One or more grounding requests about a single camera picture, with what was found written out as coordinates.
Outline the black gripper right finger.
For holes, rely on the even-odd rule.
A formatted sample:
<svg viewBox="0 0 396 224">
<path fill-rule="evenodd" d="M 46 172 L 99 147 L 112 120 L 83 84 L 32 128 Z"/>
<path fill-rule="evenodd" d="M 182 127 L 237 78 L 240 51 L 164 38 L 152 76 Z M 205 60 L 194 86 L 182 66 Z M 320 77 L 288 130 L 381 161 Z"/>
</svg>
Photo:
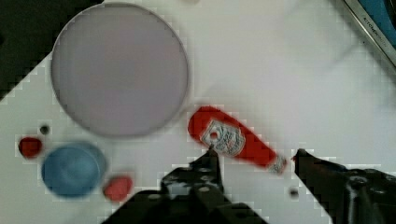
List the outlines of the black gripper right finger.
<svg viewBox="0 0 396 224">
<path fill-rule="evenodd" d="M 396 179 L 376 169 L 348 169 L 300 148 L 295 174 L 332 224 L 396 224 Z"/>
</svg>

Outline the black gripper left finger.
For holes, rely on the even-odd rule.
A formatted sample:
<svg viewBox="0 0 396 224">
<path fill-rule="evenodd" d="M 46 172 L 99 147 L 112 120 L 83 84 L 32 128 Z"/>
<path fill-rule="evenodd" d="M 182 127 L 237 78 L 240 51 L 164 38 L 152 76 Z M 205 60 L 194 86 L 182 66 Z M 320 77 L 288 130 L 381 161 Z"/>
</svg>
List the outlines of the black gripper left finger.
<svg viewBox="0 0 396 224">
<path fill-rule="evenodd" d="M 210 149 L 163 177 L 158 190 L 136 193 L 101 224 L 268 223 L 248 205 L 225 196 L 219 156 Z"/>
</svg>

